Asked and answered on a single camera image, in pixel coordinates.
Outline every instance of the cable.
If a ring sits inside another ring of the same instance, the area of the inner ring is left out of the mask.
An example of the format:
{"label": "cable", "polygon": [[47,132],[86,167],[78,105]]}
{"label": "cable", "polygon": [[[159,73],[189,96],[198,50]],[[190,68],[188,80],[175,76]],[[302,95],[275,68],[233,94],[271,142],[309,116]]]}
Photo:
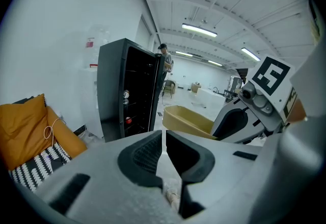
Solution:
{"label": "cable", "polygon": [[45,130],[47,129],[47,127],[45,127],[44,128],[44,131],[43,131],[43,137],[45,138],[45,139],[49,139],[49,137],[51,136],[51,133],[52,133],[52,147],[53,147],[53,141],[54,141],[54,134],[53,134],[53,125],[55,125],[55,123],[56,123],[56,121],[57,120],[62,120],[62,122],[64,122],[65,124],[67,124],[63,119],[61,119],[61,118],[57,118],[54,122],[53,122],[53,124],[52,124],[52,126],[47,126],[47,127],[50,127],[50,134],[47,136],[47,137],[45,137]]}
{"label": "cable", "polygon": [[163,91],[162,91],[162,105],[163,105],[163,106],[166,106],[166,104],[163,104],[163,96],[164,96],[164,89],[163,89]]}
{"label": "cable", "polygon": [[162,96],[162,105],[163,105],[163,106],[170,105],[169,103],[167,103],[167,104],[164,104],[164,103],[163,103],[163,96]]}

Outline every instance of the orange cushion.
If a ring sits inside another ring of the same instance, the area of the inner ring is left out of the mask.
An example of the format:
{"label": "orange cushion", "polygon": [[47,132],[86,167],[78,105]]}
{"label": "orange cushion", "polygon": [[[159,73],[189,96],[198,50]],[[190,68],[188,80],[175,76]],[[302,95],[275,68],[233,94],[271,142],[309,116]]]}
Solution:
{"label": "orange cushion", "polygon": [[[47,109],[47,123],[52,125],[57,118],[56,113],[50,106]],[[77,155],[87,150],[85,143],[78,138],[61,120],[57,120],[53,125],[53,132],[55,138],[61,147],[69,154],[71,158],[75,158]]]}
{"label": "orange cushion", "polygon": [[52,145],[51,137],[43,137],[47,125],[44,94],[25,104],[0,105],[0,152],[9,170],[24,164]]}

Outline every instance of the white ceiling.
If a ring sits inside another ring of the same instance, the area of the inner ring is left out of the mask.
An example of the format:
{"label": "white ceiling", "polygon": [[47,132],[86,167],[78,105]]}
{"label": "white ceiling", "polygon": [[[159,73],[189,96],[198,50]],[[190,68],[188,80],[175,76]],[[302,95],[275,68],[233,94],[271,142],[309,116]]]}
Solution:
{"label": "white ceiling", "polygon": [[[199,54],[226,69],[248,68],[271,54],[299,66],[313,49],[308,0],[147,0],[162,43],[174,53]],[[181,27],[190,23],[214,31],[212,38]]]}

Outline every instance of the beige bin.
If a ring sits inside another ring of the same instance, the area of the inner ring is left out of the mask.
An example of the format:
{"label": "beige bin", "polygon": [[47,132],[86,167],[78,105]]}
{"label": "beige bin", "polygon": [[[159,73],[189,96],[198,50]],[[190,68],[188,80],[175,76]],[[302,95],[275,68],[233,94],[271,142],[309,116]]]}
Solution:
{"label": "beige bin", "polygon": [[163,125],[169,130],[216,139],[210,135],[213,124],[213,121],[183,106],[173,105],[164,109]]}

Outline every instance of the black and white patterned cushion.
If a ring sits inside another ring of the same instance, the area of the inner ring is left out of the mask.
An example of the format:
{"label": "black and white patterned cushion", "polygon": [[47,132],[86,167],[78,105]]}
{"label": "black and white patterned cushion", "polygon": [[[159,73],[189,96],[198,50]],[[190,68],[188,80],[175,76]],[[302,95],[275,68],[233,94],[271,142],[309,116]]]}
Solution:
{"label": "black and white patterned cushion", "polygon": [[55,143],[53,148],[45,149],[33,159],[9,171],[9,175],[14,182],[20,183],[34,192],[53,171],[70,160],[71,157],[66,151],[58,143]]}

